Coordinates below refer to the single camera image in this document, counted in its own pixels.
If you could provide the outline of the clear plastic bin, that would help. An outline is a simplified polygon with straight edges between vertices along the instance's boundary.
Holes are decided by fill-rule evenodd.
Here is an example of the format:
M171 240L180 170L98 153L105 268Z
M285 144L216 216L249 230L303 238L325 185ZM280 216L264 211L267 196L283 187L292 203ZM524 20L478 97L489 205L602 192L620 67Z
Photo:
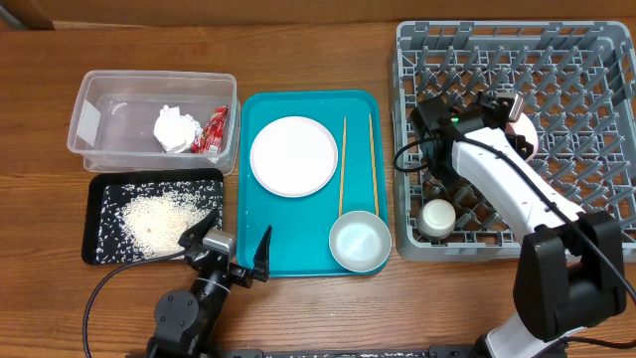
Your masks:
M229 110L216 153L168 153L154 136L164 108L179 108L206 126ZM230 74L177 71L90 71L83 77L67 140L92 172L216 168L230 175L239 149L238 84Z

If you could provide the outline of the grey dish rack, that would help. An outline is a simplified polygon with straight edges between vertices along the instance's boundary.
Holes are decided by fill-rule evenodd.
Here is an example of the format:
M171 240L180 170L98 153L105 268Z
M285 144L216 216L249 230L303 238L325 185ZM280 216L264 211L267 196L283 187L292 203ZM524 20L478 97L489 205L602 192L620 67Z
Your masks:
M446 188L421 168L408 117L440 95L457 109L480 91L518 92L539 137L532 167L586 211L620 224L635 259L635 48L619 22L406 21L390 59L397 251L416 262L514 259L520 245L470 185ZM416 217L433 199L455 209L451 234L425 238Z

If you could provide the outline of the grey-rimmed white bowl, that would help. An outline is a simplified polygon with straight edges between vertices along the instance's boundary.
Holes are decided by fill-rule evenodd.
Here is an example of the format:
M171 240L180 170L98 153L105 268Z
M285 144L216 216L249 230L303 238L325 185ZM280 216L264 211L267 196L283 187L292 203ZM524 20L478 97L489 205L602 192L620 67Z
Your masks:
M377 215L352 211L336 220L329 233L329 249L344 269L367 273L381 268L392 250L388 225Z

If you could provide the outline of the white plastic cup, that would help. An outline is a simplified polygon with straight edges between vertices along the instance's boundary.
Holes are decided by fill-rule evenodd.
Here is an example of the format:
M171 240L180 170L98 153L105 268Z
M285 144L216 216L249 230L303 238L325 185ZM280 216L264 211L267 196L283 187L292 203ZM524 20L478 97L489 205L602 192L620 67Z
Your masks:
M415 222L416 228L425 238L431 241L443 240L455 227L455 209L448 201L433 199L420 209Z

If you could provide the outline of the white round plate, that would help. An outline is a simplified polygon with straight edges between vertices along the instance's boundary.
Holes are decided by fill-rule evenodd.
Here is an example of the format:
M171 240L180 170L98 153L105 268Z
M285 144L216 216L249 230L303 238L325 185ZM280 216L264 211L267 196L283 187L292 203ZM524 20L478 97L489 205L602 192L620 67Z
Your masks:
M268 192L285 198L309 196L329 183L338 166L339 149L331 132L304 116L281 117L253 140L249 165Z

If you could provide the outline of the red snack wrapper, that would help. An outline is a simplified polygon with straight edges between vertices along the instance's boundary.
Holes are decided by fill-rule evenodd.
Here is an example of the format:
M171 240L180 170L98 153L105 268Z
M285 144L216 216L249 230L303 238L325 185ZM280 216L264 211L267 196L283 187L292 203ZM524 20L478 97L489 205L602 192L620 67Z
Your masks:
M198 154L218 154L223 144L223 136L230 109L217 107L203 131L195 138L191 151Z

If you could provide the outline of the black tray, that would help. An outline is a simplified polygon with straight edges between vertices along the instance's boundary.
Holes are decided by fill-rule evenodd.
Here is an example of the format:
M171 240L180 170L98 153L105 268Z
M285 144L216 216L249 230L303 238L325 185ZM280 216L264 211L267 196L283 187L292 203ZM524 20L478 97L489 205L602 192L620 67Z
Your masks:
M89 265L98 265L92 251L96 246L96 225L98 221L99 200L102 191L108 185L180 182L197 180L218 180L224 184L224 175L217 169L183 169L168 171L145 171L126 173L106 173L95 176L88 187L86 214L82 238L81 257Z

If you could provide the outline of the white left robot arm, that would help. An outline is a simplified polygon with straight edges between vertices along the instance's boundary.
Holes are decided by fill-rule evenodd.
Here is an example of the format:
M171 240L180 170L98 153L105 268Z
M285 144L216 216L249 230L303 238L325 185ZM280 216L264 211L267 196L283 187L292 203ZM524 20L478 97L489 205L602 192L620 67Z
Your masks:
M209 214L179 238L186 264L198 275L190 288L171 290L158 300L147 357L217 357L210 339L231 288L250 288L269 278L272 228L265 229L253 265L246 268L234 262L235 237L213 227L216 217Z

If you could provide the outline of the teal serving tray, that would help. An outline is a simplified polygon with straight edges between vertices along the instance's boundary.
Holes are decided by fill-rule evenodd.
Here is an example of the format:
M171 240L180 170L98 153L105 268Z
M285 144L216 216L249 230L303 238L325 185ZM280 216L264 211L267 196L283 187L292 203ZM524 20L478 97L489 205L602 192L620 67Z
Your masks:
M273 277L346 275L332 257L329 233L338 218L341 164L318 192L284 198L268 192L254 178L249 151L256 135L269 123L299 115L323 124L342 147L343 120L347 116L347 151L343 214L375 213L369 141L369 114L373 117L379 217L389 218L384 172L382 125L376 99L360 89L262 92L242 107L237 214L237 260L245 267L252 259L268 226L270 274Z

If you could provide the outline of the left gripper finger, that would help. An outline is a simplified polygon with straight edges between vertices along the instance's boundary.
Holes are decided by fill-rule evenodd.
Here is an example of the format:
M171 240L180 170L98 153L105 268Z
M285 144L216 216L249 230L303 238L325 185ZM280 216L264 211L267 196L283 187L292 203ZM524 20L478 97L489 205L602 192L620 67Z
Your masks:
M268 226L257 247L253 257L252 277L256 280L267 282L269 278L269 246L272 227Z
M218 217L217 211L211 211L197 224L184 231L179 238L178 244L184 249L188 249L193 243L200 244L205 234L215 227Z

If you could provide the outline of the spilled rice pile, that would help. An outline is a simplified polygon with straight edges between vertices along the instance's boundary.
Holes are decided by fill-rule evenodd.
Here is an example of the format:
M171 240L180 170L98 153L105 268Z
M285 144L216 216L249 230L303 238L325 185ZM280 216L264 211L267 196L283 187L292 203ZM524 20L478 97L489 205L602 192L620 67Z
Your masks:
M99 265L131 263L179 252L181 235L208 216L223 227L224 184L218 180L108 185L99 200Z

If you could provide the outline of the wooden chopstick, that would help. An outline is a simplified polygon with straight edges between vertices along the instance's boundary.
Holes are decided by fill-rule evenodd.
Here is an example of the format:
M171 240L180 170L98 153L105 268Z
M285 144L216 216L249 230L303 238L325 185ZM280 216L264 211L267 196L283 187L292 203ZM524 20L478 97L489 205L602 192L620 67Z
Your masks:
M374 125L373 125L373 117L369 114L369 141L370 141L370 153L371 153L371 165L372 165L372 178L373 178L373 190L374 190L374 207L375 207L375 215L378 216L380 213L380 205L379 205L379 194L378 194L378 177L377 177L377 162L376 162L376 151L375 151L375 141L374 141Z
M339 205L338 205L339 218L342 217L343 215L346 151L347 151L347 116L345 116L343 120L343 135L342 135L341 161L340 161L341 170L340 170L340 184L339 184Z

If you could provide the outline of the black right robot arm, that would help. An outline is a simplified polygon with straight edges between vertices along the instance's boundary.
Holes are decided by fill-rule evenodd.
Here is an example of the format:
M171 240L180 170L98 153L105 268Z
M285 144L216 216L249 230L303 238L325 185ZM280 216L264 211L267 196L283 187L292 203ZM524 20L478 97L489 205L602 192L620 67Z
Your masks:
M571 343L632 349L580 331L623 313L635 299L624 276L621 228L606 211L586 212L528 163L535 143L514 132L527 121L515 92L478 92L464 110L437 95L408 119L423 169L444 185L473 185L521 243L514 314L480 336L472 357L563 357Z

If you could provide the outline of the pink bowl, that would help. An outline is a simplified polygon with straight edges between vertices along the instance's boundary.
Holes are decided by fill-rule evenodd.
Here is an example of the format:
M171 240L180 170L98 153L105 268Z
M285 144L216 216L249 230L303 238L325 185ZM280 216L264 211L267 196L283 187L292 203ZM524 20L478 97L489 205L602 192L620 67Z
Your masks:
M539 149L539 137L533 122L525 113L521 113L516 122L508 122L506 124L505 132L521 135L529 144L532 145L531 152L525 157L527 162L536 156Z

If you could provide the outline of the white napkin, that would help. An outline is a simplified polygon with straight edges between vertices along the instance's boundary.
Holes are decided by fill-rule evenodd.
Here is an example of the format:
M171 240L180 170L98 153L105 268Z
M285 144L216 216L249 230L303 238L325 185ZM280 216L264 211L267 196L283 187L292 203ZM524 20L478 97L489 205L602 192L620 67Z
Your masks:
M179 106L164 105L155 120L153 135L167 153L189 151L203 128L190 114L182 114Z

